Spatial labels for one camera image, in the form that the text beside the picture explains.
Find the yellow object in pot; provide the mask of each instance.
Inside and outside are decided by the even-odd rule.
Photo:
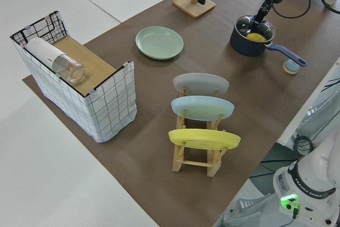
[[[247,39],[254,41],[254,42],[265,42],[267,41],[262,35],[258,33],[250,33],[247,36]]]

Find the green light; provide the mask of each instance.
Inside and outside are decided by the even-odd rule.
[[[291,195],[288,195],[288,196],[285,196],[285,197],[282,197],[281,198],[281,204],[284,208],[287,208],[287,204],[289,202],[293,202],[295,200],[298,199],[298,196],[296,194],[291,194]]]

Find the plate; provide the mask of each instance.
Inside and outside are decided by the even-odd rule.
[[[222,119],[232,115],[235,107],[229,101],[210,96],[185,96],[171,102],[175,114],[182,116],[186,110],[187,119],[197,121],[216,121],[221,114]]]
[[[183,49],[183,39],[175,31],[153,26],[142,29],[136,36],[138,49],[150,58],[167,60],[175,57]]]
[[[206,73],[180,74],[174,78],[173,84],[179,93],[186,88],[187,96],[214,96],[216,91],[218,95],[223,95],[229,88],[229,82],[224,78]]]
[[[218,130],[179,129],[168,134],[170,141],[176,145],[181,146],[185,142],[185,147],[205,150],[233,149],[241,140],[238,135]]]

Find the pot rim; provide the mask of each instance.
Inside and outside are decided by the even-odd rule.
[[[252,18],[254,17],[254,15],[244,15],[244,16],[238,17],[238,18],[236,19],[236,21],[235,21],[235,23],[234,23],[234,29],[235,29],[235,31],[237,32],[237,34],[239,34],[241,37],[243,37],[244,39],[246,39],[246,40],[249,41],[249,42],[253,42],[253,43],[257,43],[257,44],[264,44],[264,45],[270,43],[270,41],[272,41],[272,40],[274,39],[274,37],[275,37],[275,29],[274,29],[273,25],[271,25],[270,22],[267,21],[267,20],[264,20],[264,21],[270,26],[270,28],[271,28],[272,31],[273,31],[272,37],[271,37],[270,39],[268,39],[267,41],[264,41],[264,42],[256,42],[256,41],[250,40],[250,39],[248,39],[247,37],[245,37],[244,35],[242,35],[242,34],[238,31],[238,29],[236,28],[236,23],[238,22],[238,20],[239,20],[240,18],[243,18],[243,17],[248,17],[248,18],[250,18],[250,19],[252,20]]]

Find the white cylinder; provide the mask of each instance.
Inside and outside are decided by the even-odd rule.
[[[78,82],[85,74],[82,64],[40,37],[29,40],[26,49],[70,83]]]

